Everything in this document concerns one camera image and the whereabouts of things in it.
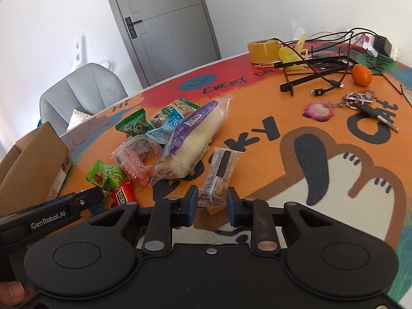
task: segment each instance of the pillow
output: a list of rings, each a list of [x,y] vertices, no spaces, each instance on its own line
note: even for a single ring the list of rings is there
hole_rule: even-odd
[[[81,111],[74,109],[72,117],[70,117],[69,126],[67,127],[66,132],[73,129],[75,126],[78,126],[80,123],[84,122],[85,120],[88,120],[90,117],[91,115],[82,113]]]

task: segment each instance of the table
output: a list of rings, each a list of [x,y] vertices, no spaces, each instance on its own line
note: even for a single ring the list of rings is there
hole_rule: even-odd
[[[352,54],[367,65],[364,54]],[[374,65],[379,65],[398,89],[401,83],[405,92],[412,94],[412,69],[397,62],[374,60]],[[96,159],[115,164],[109,154],[125,140],[115,125],[132,112],[143,107],[150,117],[177,98],[202,105],[231,95],[229,117],[194,171],[184,179],[161,180],[142,190],[137,194],[140,205],[152,206],[168,195],[184,196],[191,184],[200,187],[214,146],[244,151],[231,180],[240,197],[262,199],[277,207],[298,201],[385,240],[400,259],[389,294],[400,301],[407,291],[407,296],[411,294],[412,283],[411,104],[383,77],[375,76],[369,88],[379,99],[373,106],[394,121],[399,133],[347,107],[336,108],[329,121],[317,122],[302,115],[307,104],[339,102],[345,94],[364,88],[348,75],[344,88],[315,99],[310,90],[327,88],[324,81],[297,86],[293,97],[279,91],[285,82],[283,70],[257,68],[244,54],[149,87],[62,137],[73,167],[61,194],[92,187],[85,177]],[[228,225],[225,210],[210,213],[202,209],[196,214],[194,227],[176,230],[173,235],[175,241],[203,243],[245,242],[250,238],[247,229]]]

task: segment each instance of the blue smiley face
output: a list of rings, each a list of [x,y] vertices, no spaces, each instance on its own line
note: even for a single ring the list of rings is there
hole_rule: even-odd
[[[198,88],[206,87],[217,80],[218,76],[216,74],[203,74],[195,76],[194,78],[185,81],[179,86],[179,90],[195,90]]]

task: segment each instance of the silver bolt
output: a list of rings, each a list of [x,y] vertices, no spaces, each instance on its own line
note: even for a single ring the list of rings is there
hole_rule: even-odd
[[[206,253],[207,254],[216,254],[216,253],[218,253],[218,250],[215,249],[214,247],[210,247],[206,250]]]
[[[274,251],[278,248],[274,241],[261,241],[257,245],[258,249],[262,251]]]
[[[149,251],[160,251],[164,248],[164,242],[162,241],[148,241],[145,244],[145,249]]]

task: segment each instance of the orange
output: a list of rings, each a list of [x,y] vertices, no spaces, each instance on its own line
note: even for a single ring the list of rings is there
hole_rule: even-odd
[[[352,69],[352,80],[359,86],[368,86],[372,82],[373,75],[370,69],[357,64]]]

